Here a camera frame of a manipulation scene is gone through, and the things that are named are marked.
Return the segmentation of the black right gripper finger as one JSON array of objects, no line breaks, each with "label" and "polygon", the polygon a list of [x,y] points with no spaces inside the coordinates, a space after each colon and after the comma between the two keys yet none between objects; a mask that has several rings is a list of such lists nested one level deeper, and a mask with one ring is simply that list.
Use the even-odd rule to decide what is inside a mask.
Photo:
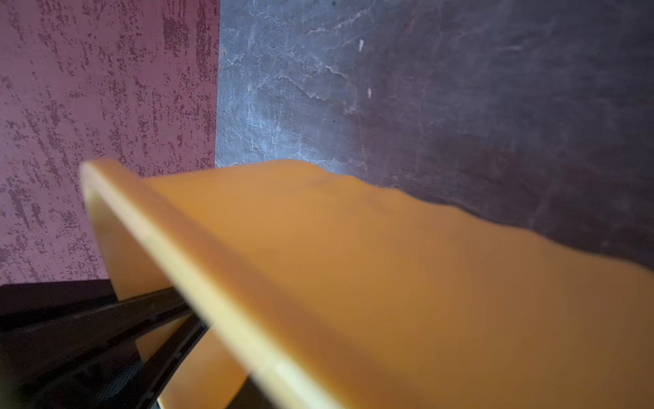
[{"label": "black right gripper finger", "polygon": [[[175,320],[182,325],[145,362],[104,380],[80,377]],[[2,315],[1,406],[153,408],[207,330],[173,288]]]}]

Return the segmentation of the yellow plastic storage box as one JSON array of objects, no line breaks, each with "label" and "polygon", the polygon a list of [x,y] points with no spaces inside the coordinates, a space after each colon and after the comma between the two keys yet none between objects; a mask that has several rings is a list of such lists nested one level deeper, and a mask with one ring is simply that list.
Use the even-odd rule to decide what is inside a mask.
[{"label": "yellow plastic storage box", "polygon": [[279,160],[80,185],[117,295],[209,325],[164,408],[650,408],[653,274]]}]

